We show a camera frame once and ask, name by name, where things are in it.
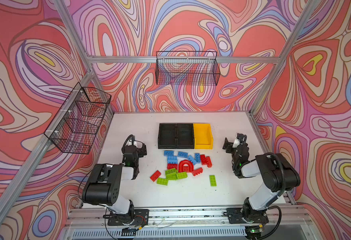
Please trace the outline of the lone green lego brick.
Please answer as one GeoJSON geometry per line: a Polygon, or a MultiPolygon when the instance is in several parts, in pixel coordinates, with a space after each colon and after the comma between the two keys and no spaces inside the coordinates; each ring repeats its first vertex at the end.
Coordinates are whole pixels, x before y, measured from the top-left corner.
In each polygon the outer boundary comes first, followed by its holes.
{"type": "Polygon", "coordinates": [[[209,183],[211,187],[217,186],[215,175],[209,175],[209,183]]]}

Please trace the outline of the red lego brick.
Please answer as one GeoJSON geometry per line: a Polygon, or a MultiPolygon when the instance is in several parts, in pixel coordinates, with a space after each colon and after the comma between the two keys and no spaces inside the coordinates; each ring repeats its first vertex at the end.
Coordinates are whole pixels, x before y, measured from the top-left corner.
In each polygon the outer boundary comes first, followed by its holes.
{"type": "Polygon", "coordinates": [[[212,167],[212,162],[209,156],[200,155],[200,161],[203,166],[207,166],[208,168],[212,167]]]}
{"type": "Polygon", "coordinates": [[[171,170],[171,169],[178,169],[178,164],[167,164],[167,169],[171,170]]]}
{"type": "Polygon", "coordinates": [[[152,175],[150,176],[150,179],[151,179],[153,182],[155,182],[160,176],[161,176],[161,172],[157,170],[157,171],[155,171],[154,174],[152,174],[152,175]]]}
{"type": "Polygon", "coordinates": [[[195,177],[197,175],[200,175],[203,173],[203,168],[198,168],[198,169],[195,169],[194,171],[192,171],[192,175],[195,177]]]}

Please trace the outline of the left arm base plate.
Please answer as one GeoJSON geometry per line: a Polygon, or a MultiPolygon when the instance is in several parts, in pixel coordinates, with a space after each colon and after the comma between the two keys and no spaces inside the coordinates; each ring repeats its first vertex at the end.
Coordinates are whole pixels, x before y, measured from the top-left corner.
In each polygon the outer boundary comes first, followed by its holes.
{"type": "Polygon", "coordinates": [[[103,215],[108,226],[144,227],[148,223],[149,209],[138,209],[129,213],[115,214],[113,212],[103,215]]]}

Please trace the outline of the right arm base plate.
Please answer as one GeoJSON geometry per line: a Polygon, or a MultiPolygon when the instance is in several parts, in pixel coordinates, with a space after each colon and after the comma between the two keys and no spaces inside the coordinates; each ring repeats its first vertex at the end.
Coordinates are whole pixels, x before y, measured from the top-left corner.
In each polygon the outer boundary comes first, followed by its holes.
{"type": "Polygon", "coordinates": [[[230,224],[262,224],[269,223],[266,211],[255,211],[243,208],[227,208],[223,215],[230,224]]]}

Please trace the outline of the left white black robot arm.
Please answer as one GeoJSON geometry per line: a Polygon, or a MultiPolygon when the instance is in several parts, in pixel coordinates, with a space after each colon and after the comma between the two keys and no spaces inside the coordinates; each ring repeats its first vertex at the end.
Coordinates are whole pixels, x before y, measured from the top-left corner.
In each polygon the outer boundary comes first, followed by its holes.
{"type": "Polygon", "coordinates": [[[82,190],[84,203],[104,207],[104,219],[109,224],[129,226],[137,223],[133,201],[120,194],[122,181],[135,180],[139,174],[139,159],[147,155],[146,145],[128,140],[121,148],[120,164],[96,164],[82,190]]]}

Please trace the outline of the red arch lego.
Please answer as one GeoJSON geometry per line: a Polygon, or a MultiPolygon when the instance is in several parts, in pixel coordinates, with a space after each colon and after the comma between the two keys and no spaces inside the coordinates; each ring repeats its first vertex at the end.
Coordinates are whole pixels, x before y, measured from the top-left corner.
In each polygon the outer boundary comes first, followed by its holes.
{"type": "Polygon", "coordinates": [[[194,171],[194,165],[189,160],[183,160],[178,164],[178,172],[192,173],[194,171]]]}

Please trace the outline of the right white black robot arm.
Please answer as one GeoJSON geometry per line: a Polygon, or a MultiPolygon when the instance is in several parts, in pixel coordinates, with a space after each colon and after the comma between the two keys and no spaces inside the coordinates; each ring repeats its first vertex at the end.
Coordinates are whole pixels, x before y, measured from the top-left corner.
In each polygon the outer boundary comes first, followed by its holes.
{"type": "Polygon", "coordinates": [[[233,142],[227,138],[222,149],[231,155],[232,171],[239,179],[262,177],[256,192],[244,200],[240,209],[228,208],[225,215],[231,224],[268,223],[266,211],[286,191],[300,185],[300,176],[282,154],[266,153],[249,160],[247,135],[237,134],[233,142]]]}

